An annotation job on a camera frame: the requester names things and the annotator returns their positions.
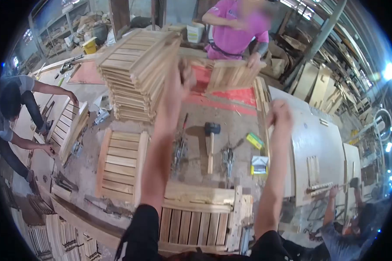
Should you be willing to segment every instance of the black pants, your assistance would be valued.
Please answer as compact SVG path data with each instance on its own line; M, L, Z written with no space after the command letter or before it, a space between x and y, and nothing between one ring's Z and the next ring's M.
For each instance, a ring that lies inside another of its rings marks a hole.
M33 93L31 91L25 91L22 94L21 98L22 104L26 106L36 127L42 131L42 128L45 128L45 123L42 119L41 112L39 111L38 105L36 104ZM24 177L25 179L27 178L29 170L12 151L9 142L3 140L1 137L0 154L13 170L15 170L20 176Z

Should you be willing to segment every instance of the stack of wooden slats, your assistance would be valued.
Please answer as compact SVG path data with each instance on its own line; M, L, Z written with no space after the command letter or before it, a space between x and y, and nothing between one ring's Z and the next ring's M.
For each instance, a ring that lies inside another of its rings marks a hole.
M96 64L110 90L116 119L153 121L179 45L175 32L135 29L101 55Z

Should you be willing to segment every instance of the bright light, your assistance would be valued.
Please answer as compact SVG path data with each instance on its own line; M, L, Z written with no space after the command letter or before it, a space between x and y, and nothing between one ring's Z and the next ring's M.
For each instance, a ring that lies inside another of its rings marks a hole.
M391 148L392 148L392 143L388 142L385 151L389 152Z
M392 79L392 63L387 64L386 69L383 71L383 77L386 81Z

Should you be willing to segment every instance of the hand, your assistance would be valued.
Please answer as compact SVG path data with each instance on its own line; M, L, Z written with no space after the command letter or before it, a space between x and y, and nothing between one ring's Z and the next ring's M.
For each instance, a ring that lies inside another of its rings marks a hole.
M329 190L329 198L335 198L337 196L339 189L338 185L332 186L332 188Z
M77 97L74 95L72 91L69 92L68 97L70 97L70 100L73 102L75 106L78 106Z
M293 119L290 108L284 100L274 100L270 103L270 111L266 116L266 128L274 125L270 138L272 151L288 147L292 136Z
M247 30L247 24L238 19L228 20L228 26L232 27L234 30Z
M258 52L254 52L248 58L247 67L250 69L258 69L258 67L260 66L260 59L261 59L261 55Z
M52 147L52 144L42 144L41 149L45 150L45 152L49 155L49 156L54 156L55 155L55 150Z

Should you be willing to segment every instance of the forearm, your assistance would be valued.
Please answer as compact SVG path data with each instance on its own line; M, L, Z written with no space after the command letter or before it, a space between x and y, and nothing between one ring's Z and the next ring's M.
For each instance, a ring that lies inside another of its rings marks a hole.
M255 52L258 52L261 57L263 57L267 49L269 48L269 43L257 43L256 47L254 48Z
M270 161L270 171L260 197L259 209L254 223L254 232L257 238L267 231L277 230L279 224L289 153L289 146L283 147L274 150Z
M216 15L206 13L202 16L202 21L210 25L228 25L229 20L226 18L220 18Z
M325 210L323 226L334 221L335 197L329 198L328 205Z

